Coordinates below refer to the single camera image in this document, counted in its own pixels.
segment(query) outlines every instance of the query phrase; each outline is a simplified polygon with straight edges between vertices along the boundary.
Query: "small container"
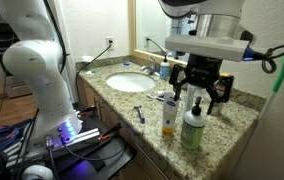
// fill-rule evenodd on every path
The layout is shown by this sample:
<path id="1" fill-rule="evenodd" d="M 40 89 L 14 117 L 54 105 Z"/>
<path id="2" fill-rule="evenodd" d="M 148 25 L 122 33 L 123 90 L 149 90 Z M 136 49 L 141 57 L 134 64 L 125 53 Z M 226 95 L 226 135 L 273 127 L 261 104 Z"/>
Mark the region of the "small container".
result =
<path id="1" fill-rule="evenodd" d="M 170 63 L 166 59 L 166 56 L 160 64 L 160 78 L 161 79 L 168 79 L 170 73 Z"/>
<path id="2" fill-rule="evenodd" d="M 200 146 L 206 118 L 201 115 L 201 97 L 197 97 L 196 105 L 183 116 L 181 143 L 188 149 Z"/>
<path id="3" fill-rule="evenodd" d="M 174 101 L 174 93 L 165 92 L 163 101 L 162 132 L 172 134 L 175 127 L 175 119 L 179 109 L 180 100 Z"/>

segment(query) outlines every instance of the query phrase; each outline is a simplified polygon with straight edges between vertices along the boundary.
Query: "white bottle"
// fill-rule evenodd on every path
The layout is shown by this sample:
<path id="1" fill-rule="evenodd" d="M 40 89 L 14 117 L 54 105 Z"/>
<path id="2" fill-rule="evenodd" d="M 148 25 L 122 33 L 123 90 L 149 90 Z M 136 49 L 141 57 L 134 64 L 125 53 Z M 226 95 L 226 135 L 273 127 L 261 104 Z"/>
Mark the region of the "white bottle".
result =
<path id="1" fill-rule="evenodd" d="M 170 71 L 170 63 L 166 59 L 166 56 L 160 64 L 160 78 L 161 79 L 167 79 L 169 77 L 169 71 Z"/>
<path id="2" fill-rule="evenodd" d="M 201 97 L 196 98 L 196 105 L 183 116 L 181 143 L 189 149 L 200 146 L 206 118 L 201 115 Z"/>

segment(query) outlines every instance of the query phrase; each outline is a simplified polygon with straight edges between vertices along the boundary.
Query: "floor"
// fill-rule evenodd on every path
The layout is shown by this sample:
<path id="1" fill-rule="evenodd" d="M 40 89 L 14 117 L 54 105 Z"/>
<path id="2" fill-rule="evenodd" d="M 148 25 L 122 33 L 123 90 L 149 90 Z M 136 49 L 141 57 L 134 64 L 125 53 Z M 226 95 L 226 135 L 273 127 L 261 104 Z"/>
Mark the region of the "floor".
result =
<path id="1" fill-rule="evenodd" d="M 32 95 L 3 100 L 0 112 L 0 125 L 14 124 L 32 118 L 36 111 L 36 104 Z"/>

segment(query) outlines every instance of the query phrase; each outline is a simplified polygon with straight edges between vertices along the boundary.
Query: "electrical outlet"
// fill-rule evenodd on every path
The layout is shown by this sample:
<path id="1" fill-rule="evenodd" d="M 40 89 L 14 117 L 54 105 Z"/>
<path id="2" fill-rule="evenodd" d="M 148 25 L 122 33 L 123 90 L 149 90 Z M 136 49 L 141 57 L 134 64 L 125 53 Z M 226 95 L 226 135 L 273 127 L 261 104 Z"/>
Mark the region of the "electrical outlet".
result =
<path id="1" fill-rule="evenodd" d="M 144 35 L 144 47 L 148 47 L 149 46 L 148 38 L 150 38 L 149 35 Z"/>
<path id="2" fill-rule="evenodd" d="M 110 47 L 109 50 L 113 50 L 114 49 L 114 39 L 112 36 L 107 36 L 106 37 L 106 47 L 109 47 L 109 45 L 111 44 L 110 41 L 112 41 L 112 46 Z"/>

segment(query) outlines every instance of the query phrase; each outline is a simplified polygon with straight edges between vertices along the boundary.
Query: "bathroom sink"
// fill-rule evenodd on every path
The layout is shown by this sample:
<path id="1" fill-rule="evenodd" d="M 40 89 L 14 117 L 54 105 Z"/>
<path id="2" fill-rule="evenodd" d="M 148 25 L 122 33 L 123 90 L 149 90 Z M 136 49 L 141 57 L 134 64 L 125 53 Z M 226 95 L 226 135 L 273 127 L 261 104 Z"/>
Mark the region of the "bathroom sink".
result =
<path id="1" fill-rule="evenodd" d="M 142 92 L 155 86 L 152 78 L 131 72 L 114 74 L 106 80 L 106 83 L 113 89 L 124 92 Z"/>

